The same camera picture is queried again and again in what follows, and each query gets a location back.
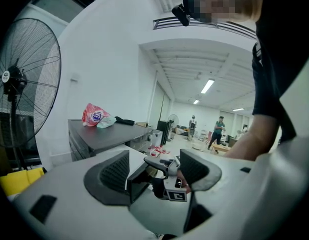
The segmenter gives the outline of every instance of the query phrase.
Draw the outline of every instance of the man in green shirt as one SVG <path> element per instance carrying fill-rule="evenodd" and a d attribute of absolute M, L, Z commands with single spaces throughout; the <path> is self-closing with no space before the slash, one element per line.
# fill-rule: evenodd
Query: man in green shirt
<path fill-rule="evenodd" d="M 221 139 L 221 136 L 222 136 L 222 131 L 225 128 L 225 124 L 223 123 L 223 120 L 224 120 L 224 117 L 220 116 L 219 121 L 217 121 L 215 123 L 214 131 L 213 131 L 213 134 L 211 136 L 211 141 L 210 141 L 210 144 L 208 146 L 208 150 L 210 150 L 210 147 L 211 147 L 212 143 L 214 143 L 215 140 L 216 140 L 216 143 L 218 145 L 220 145 L 220 139 Z"/>

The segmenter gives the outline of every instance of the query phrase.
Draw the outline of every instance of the black t-shirt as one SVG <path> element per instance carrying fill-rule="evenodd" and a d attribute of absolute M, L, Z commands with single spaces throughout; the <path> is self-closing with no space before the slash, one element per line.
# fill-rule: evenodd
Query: black t-shirt
<path fill-rule="evenodd" d="M 259 45 L 253 48 L 255 103 L 253 115 L 276 118 L 281 141 L 296 136 L 279 98 L 309 57 L 309 0 L 263 0 L 256 22 Z"/>

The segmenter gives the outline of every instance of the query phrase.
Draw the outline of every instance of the wooden table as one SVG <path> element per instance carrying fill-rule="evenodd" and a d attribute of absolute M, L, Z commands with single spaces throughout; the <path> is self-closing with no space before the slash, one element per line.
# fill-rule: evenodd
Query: wooden table
<path fill-rule="evenodd" d="M 213 151 L 213 150 L 215 150 L 215 151 L 222 151 L 222 152 L 228 152 L 229 150 L 231 150 L 231 147 L 223 146 L 223 145 L 218 145 L 218 144 L 213 143 L 211 151 Z"/>

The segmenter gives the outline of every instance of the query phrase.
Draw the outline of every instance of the green shirt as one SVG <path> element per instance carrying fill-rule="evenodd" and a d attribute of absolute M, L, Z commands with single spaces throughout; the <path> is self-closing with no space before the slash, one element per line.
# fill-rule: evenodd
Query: green shirt
<path fill-rule="evenodd" d="M 222 126 L 225 127 L 225 124 L 224 124 L 223 122 L 219 122 L 219 121 L 217 121 L 217 122 L 215 123 L 215 125 L 218 126 L 218 127 L 222 127 Z M 214 130 L 214 132 L 215 132 L 216 134 L 219 134 L 219 135 L 222 134 L 222 131 L 223 131 L 222 129 L 215 129 L 215 130 Z"/>

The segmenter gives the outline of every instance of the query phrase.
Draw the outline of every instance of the plastic bag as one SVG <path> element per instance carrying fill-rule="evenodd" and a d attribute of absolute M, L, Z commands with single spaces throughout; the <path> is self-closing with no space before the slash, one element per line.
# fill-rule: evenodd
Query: plastic bag
<path fill-rule="evenodd" d="M 112 126 L 116 119 L 101 107 L 89 103 L 82 115 L 82 122 L 84 126 L 98 126 L 99 128 L 107 128 Z"/>

